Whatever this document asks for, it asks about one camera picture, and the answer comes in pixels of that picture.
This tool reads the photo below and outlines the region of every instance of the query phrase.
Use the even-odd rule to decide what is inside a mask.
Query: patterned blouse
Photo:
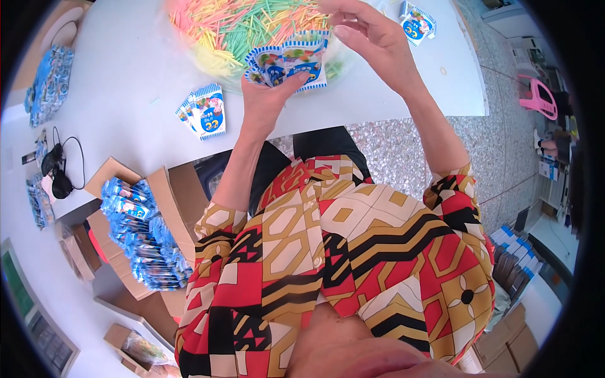
[[[346,155],[295,160],[257,214],[210,203],[175,356],[184,378],[283,377],[316,304],[455,364],[494,308],[470,165],[423,202],[364,182]]]

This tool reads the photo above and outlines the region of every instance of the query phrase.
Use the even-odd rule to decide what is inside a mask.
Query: hand
[[[309,78],[309,73],[300,72],[288,77],[273,88],[265,84],[250,83],[241,77],[241,91],[244,94],[244,122],[240,137],[264,142],[275,129],[286,100],[298,91]]]
[[[332,15],[334,35],[404,100],[422,84],[404,29],[397,22],[359,0],[319,0],[319,11]]]

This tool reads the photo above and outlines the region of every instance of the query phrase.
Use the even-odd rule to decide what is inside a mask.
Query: left hand
[[[244,122],[240,137],[264,142],[275,129],[286,100],[299,90],[309,78],[309,73],[300,72],[288,77],[273,88],[265,84],[250,83],[241,77],[241,91],[244,94]]]

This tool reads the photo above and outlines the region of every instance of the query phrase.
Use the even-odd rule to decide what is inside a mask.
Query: terrazzo floor
[[[457,6],[477,44],[489,116],[447,119],[471,157],[482,223],[490,234],[515,220],[519,211],[537,200],[538,155],[533,146],[533,131],[543,116],[537,117],[536,112],[519,106],[518,99],[527,87],[514,79],[517,72],[506,39],[481,19],[488,8],[480,0],[457,0]],[[365,155],[374,182],[422,198],[431,173],[411,119],[345,127]],[[270,142],[286,156],[293,155],[292,135]]]

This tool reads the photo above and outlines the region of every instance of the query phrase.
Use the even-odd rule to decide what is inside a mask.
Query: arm
[[[469,163],[464,144],[445,119],[418,75],[414,94],[399,93],[404,99],[420,135],[424,155],[432,172],[449,172]]]
[[[238,138],[229,157],[212,202],[217,205],[247,212],[250,202],[252,177],[257,168],[263,141]]]
[[[361,55],[384,82],[408,105],[433,172],[468,164],[468,154],[420,78],[404,29],[367,3],[322,0],[334,34]]]
[[[247,211],[252,178],[263,143],[275,128],[275,122],[286,100],[303,86],[308,78],[308,73],[299,73],[274,88],[264,84],[252,84],[244,77],[241,78],[244,122],[227,168],[216,193],[212,196],[213,203],[240,212]]]

